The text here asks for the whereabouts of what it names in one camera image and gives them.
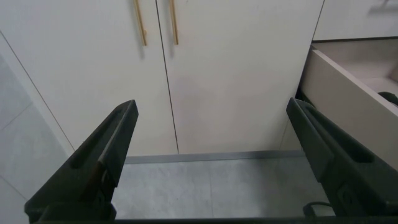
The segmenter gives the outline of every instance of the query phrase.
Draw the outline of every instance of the gold door handle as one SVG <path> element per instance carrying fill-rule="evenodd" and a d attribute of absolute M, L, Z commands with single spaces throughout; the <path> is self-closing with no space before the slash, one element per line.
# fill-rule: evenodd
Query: gold door handle
<path fill-rule="evenodd" d="M 178 45 L 178 31 L 177 31 L 177 20 L 175 18 L 174 0 L 170 0 L 170 15 L 172 16 L 174 44 Z"/>
<path fill-rule="evenodd" d="M 139 9 L 138 0 L 134 0 L 134 8 L 136 10 L 136 16 L 137 16 L 137 21 L 138 21 L 138 26 L 139 26 L 139 33 L 141 35 L 141 42 L 144 46 L 146 46 L 147 45 L 147 37 L 146 37 L 147 32 L 144 30 L 144 25 L 142 24 L 141 10 Z"/>

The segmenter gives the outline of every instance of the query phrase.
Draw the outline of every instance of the gray floor tile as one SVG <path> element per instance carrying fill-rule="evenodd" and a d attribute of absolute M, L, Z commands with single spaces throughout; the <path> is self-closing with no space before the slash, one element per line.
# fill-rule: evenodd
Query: gray floor tile
<path fill-rule="evenodd" d="M 113 196 L 116 218 L 211 218 L 206 162 L 125 165 Z"/>
<path fill-rule="evenodd" d="M 0 175 L 25 198 L 31 198 L 66 158 L 33 105 L 0 132 Z"/>
<path fill-rule="evenodd" d="M 208 163 L 216 218 L 297 217 L 306 203 L 327 202 L 305 157 Z"/>
<path fill-rule="evenodd" d="M 25 199 L 0 177 L 0 223 L 29 223 L 24 204 Z"/>
<path fill-rule="evenodd" d="M 0 130 L 30 104 L 25 89 L 0 55 Z"/>

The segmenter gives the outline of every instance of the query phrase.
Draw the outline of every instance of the white cabinet door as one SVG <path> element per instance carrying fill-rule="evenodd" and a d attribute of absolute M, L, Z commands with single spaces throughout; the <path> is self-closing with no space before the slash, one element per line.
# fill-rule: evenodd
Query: white cabinet door
<path fill-rule="evenodd" d="M 322 0 L 158 0 L 180 153 L 279 149 Z"/>
<path fill-rule="evenodd" d="M 396 0 L 325 0 L 314 40 L 398 36 Z"/>
<path fill-rule="evenodd" d="M 0 2 L 0 30 L 76 149 L 115 106 L 135 99 L 139 118 L 128 152 L 176 154 L 155 1 Z"/>

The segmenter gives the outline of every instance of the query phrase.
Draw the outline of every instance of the cabinet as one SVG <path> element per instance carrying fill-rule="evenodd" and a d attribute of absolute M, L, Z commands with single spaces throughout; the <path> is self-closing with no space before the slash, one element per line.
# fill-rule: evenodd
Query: cabinet
<path fill-rule="evenodd" d="M 279 149 L 323 1 L 157 2 L 179 152 Z"/>
<path fill-rule="evenodd" d="M 131 0 L 1 1 L 0 30 L 72 146 L 118 104 L 135 99 L 129 156 L 176 154 L 156 3 Z"/>
<path fill-rule="evenodd" d="M 135 99 L 129 156 L 278 150 L 323 0 L 175 0 L 178 45 L 170 1 L 139 2 L 147 46 L 133 0 L 0 2 L 72 146 Z"/>
<path fill-rule="evenodd" d="M 313 44 L 302 90 L 318 111 L 398 169 L 398 40 Z"/>
<path fill-rule="evenodd" d="M 325 0 L 313 39 L 355 39 L 397 35 L 397 1 Z"/>

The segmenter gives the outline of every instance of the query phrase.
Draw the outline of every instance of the open drawer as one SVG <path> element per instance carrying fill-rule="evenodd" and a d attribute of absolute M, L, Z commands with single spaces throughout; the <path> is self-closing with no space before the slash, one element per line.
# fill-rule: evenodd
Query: open drawer
<path fill-rule="evenodd" d="M 398 96 L 397 66 L 398 40 L 313 44 L 301 82 L 318 111 L 395 169 L 398 107 L 378 93 Z"/>

